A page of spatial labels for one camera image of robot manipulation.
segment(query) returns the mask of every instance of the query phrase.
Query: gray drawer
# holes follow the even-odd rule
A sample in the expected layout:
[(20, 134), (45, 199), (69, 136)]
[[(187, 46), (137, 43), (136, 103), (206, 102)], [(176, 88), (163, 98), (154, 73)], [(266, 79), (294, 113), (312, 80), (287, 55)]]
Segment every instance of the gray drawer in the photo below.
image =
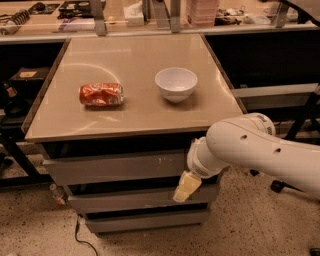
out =
[(180, 176), (184, 150), (45, 160), (44, 166), (58, 185), (88, 184)]
[[(79, 214), (182, 205), (172, 199), (174, 191), (175, 188), (146, 189), (70, 196), (68, 200), (73, 209)], [(217, 193), (217, 184), (202, 185), (200, 189), (183, 204), (212, 202), (216, 198)]]
[(92, 233), (128, 231), (147, 228), (160, 228), (187, 224), (201, 224), (208, 220), (209, 209), (199, 211), (171, 212), (123, 218), (87, 220), (86, 225)]

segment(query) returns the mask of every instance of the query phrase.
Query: white robot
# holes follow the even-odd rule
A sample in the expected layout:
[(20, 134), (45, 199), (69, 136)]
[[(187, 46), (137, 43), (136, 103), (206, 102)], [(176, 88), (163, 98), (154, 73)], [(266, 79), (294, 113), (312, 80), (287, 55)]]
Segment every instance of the white robot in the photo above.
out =
[(173, 199), (184, 202), (207, 179), (230, 164), (267, 173), (320, 199), (320, 147), (275, 137), (265, 115), (251, 113), (213, 124), (192, 142)]

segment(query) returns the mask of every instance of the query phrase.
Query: white bowl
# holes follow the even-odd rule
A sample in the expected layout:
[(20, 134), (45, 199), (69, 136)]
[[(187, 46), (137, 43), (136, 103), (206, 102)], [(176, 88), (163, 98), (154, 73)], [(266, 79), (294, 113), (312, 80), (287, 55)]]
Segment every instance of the white bowl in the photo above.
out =
[(161, 95), (173, 103), (187, 99), (196, 88), (197, 76), (185, 68), (166, 68), (155, 78)]

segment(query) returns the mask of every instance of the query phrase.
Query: cable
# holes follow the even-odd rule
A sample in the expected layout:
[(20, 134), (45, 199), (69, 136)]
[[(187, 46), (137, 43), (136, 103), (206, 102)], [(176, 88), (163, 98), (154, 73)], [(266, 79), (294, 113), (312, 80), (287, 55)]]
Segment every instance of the cable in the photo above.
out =
[(93, 246), (92, 244), (90, 244), (90, 243), (87, 242), (87, 241), (82, 241), (82, 240), (79, 240), (79, 239), (78, 239), (78, 231), (79, 231), (79, 227), (80, 227), (80, 225), (79, 225), (79, 219), (80, 219), (80, 215), (77, 215), (77, 223), (76, 223), (76, 227), (75, 227), (75, 231), (74, 231), (74, 238), (76, 239), (76, 241), (77, 241), (78, 243), (80, 243), (80, 244), (86, 244), (86, 245), (88, 245), (89, 247), (91, 247), (91, 248), (94, 250), (96, 256), (99, 256), (96, 248), (94, 248), (94, 246)]

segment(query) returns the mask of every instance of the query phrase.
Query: floor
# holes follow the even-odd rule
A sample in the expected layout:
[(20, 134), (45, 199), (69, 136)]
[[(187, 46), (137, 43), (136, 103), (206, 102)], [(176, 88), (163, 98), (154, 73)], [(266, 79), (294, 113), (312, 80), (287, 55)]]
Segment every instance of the floor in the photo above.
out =
[[(21, 148), (40, 172), (41, 156), (27, 144)], [(23, 175), (16, 163), (0, 175)], [(116, 234), (91, 234), (80, 220), (78, 239), (102, 256), (162, 255), (310, 255), (320, 247), (320, 205), (291, 189), (275, 193), (274, 179), (231, 167), (222, 176), (209, 220), (191, 225)], [(0, 189), (0, 256), (95, 255), (75, 240), (76, 213), (57, 205), (49, 184)]]

